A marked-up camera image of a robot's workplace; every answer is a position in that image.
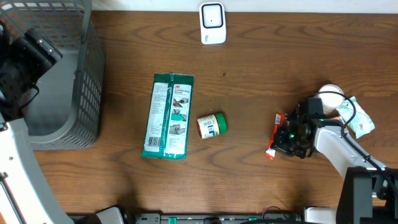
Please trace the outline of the red stick packet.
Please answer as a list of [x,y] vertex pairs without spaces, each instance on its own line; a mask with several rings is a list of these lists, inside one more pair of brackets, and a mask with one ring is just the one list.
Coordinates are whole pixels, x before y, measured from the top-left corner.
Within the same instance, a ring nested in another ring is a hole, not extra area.
[[265,156],[268,157],[271,160],[274,159],[275,152],[276,152],[276,150],[272,146],[272,144],[274,143],[274,136],[275,136],[275,134],[277,132],[277,129],[283,125],[284,121],[285,121],[285,114],[282,114],[280,112],[276,112],[274,127],[273,127],[271,138],[270,138],[270,141],[269,141],[269,144],[268,144],[268,149],[265,152]]

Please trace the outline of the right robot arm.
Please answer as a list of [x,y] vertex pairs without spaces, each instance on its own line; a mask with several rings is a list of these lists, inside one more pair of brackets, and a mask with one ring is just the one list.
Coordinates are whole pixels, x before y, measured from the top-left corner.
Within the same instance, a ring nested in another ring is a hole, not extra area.
[[321,99],[277,113],[269,149],[301,159],[319,152],[344,180],[338,206],[305,208],[305,223],[397,223],[397,169],[367,153],[340,120],[328,119]]

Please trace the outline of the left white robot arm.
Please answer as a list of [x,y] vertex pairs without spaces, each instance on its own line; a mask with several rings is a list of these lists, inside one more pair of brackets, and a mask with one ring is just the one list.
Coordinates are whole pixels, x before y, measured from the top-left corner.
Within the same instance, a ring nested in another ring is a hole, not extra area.
[[35,158],[22,97],[62,54],[36,30],[11,40],[1,24],[1,206],[7,223],[73,223]]

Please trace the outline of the green 3M gloves pack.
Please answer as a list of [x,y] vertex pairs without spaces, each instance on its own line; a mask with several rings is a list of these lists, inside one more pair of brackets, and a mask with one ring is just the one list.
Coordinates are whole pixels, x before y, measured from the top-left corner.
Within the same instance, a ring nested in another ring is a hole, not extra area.
[[185,159],[194,76],[156,73],[142,157]]

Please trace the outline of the green lid jar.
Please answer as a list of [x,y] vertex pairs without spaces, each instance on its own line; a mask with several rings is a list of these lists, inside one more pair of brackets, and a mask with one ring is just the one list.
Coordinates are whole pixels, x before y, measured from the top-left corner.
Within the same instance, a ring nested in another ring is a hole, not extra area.
[[197,129],[202,139],[212,138],[228,132],[223,113],[211,114],[197,119]]

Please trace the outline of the white round tub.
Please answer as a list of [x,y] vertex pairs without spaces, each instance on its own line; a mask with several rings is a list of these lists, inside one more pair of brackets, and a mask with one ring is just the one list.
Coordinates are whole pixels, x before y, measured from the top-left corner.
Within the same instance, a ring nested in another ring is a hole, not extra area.
[[345,100],[345,98],[342,96],[344,94],[343,90],[333,84],[322,86],[319,89],[319,92],[321,92],[321,94],[317,95],[317,98],[322,99],[323,112],[325,114],[334,112],[334,110]]

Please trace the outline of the light green snack packet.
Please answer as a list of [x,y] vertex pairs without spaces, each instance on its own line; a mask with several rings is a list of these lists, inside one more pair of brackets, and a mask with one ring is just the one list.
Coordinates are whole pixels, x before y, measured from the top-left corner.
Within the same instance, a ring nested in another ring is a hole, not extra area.
[[351,128],[358,139],[374,130],[375,125],[370,116],[359,105],[356,97],[352,96],[350,100],[353,102],[354,107],[348,100],[345,100],[336,110],[346,123],[352,117],[354,110],[356,110],[354,118],[348,123],[348,127]]

